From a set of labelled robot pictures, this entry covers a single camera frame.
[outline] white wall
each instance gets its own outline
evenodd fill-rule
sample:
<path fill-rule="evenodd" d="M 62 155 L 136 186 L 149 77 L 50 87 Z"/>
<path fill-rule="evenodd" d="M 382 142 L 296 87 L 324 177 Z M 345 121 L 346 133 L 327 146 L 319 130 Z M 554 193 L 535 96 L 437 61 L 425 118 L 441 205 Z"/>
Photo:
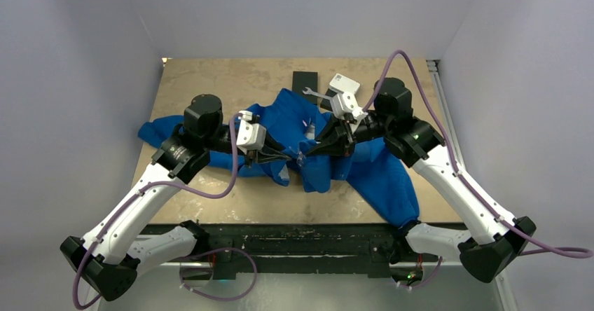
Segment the white wall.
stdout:
<path fill-rule="evenodd" d="M 129 0 L 0 6 L 0 309 L 73 310 L 58 247 L 129 188 L 162 63 Z"/>
<path fill-rule="evenodd" d="M 476 0 L 440 64 L 464 161 L 557 246 L 594 247 L 594 0 Z M 521 310 L 592 310 L 594 261 L 510 266 Z"/>
<path fill-rule="evenodd" d="M 167 57 L 439 58 L 473 0 L 133 0 Z"/>

